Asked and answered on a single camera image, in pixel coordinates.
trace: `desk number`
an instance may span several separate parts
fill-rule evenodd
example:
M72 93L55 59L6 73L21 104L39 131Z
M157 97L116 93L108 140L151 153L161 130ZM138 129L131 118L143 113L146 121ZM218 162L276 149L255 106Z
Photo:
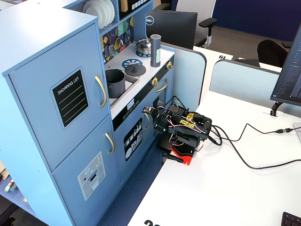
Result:
M153 223L152 223L152 221L150 221L150 220L146 220L146 221L144 222L144 224L147 225L147 226L153 226Z

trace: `gold door handle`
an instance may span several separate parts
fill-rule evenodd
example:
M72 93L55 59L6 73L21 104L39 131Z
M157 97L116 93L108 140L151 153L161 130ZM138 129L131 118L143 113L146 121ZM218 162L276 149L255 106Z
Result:
M149 121L149 125L144 130L144 131L147 131L150 128L150 126L151 126L151 121L150 121L150 118L149 118L148 114L147 113L144 113L144 114L145 114L145 116L147 118L147 121Z
M104 99L103 99L103 102L100 104L100 108L103 108L105 106L105 104L107 103L107 92L105 91L103 82L100 80L100 78L97 75L95 76L95 80L103 90Z
M165 81L166 81L166 85L164 87L160 88L160 89L157 89L155 91L155 93L161 92L162 90L164 90L168 86L168 79L165 79Z
M110 141L111 145L112 145L112 150L109 152L109 154L113 154L115 151L115 145L114 142L112 140L112 138L110 137L110 135L108 133L105 133L105 136L108 138L108 140Z

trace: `stainless steel pot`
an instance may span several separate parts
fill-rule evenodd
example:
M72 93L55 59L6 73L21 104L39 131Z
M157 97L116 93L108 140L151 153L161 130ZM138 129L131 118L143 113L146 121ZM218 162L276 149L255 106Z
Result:
M142 39L136 43L139 53L149 55L151 54L151 41L149 39Z

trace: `black cable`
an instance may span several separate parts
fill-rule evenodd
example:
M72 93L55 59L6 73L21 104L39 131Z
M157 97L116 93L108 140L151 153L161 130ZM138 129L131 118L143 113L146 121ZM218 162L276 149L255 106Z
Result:
M301 127L297 127L297 128L294 128L294 129L290 129L290 128L286 128L286 129L278 129L278 130L275 130L275 131L271 131L271 132L261 132L260 130L256 129L254 126L251 126L249 123L247 123L244 127L244 130L242 131L239 139L237 140L230 140L229 138L224 138L224 137L221 137L221 139L224 139L224 140L228 140L228 141L232 141L232 142L237 142L241 139L245 129L247 126L250 126L251 128L253 128L254 130L256 130L257 132L260 132L261 134L270 134L270 133L289 133L293 130L296 130L296 129L301 129Z
M166 105L168 105L168 103L170 102L170 101L172 101L174 98L177 98L178 99L178 101L182 104L182 106L183 106L183 108L185 108L185 110L187 110L186 109L186 107L184 106L184 104L182 103L182 101L177 97L177 96L173 96L163 107L165 107Z
M246 163L246 161L243 159L243 157L241 157L241 155L239 154L238 150L236 149L236 147L234 146L234 144L232 143L232 140L229 139L228 135L226 134L226 132L219 126L211 126L211 127L216 127L216 128L219 128L227 137L227 140L229 140L230 144L232 145L232 147L234 148L234 150L236 151L236 153L238 154L238 156L240 157L241 161L243 161L243 163L253 169L253 170L263 170L263 169L269 169L269 168L275 168L275 167L279 167L279 166L284 166L284 165L287 165L287 164L290 164L290 163L293 163L293 162L296 162L296 161L301 161L301 159L296 159L296 160L292 160L292 161L288 161L288 162L285 162L285 163L282 163L282 164L278 164L278 165L273 165L273 166L265 166L265 167L253 167L253 166L250 166L248 163Z
M214 140L211 136L209 136L209 140L210 140L212 143L214 143L215 145L221 146L221 145L222 145L222 137L221 137L219 131L216 129L215 126L211 126L211 128L213 128L213 129L216 131L216 133L215 133L214 131L211 130L211 132L213 132L213 133L220 139L220 143L217 143L216 140Z

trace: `chair armrest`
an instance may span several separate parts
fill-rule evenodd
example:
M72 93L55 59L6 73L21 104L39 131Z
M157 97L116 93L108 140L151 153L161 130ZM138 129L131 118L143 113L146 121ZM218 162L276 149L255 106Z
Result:
M291 48L292 45L293 45L293 42L292 42L292 41L283 41L283 42L282 42L282 45L283 45L285 48Z
M198 25L200 27L204 27L204 28L208 27L209 28L209 27L213 27L213 25L215 25L216 22L217 22L217 19L212 17L212 18L208 18L206 20L203 20Z
M171 10L171 5L167 3L162 3L154 8L154 10Z

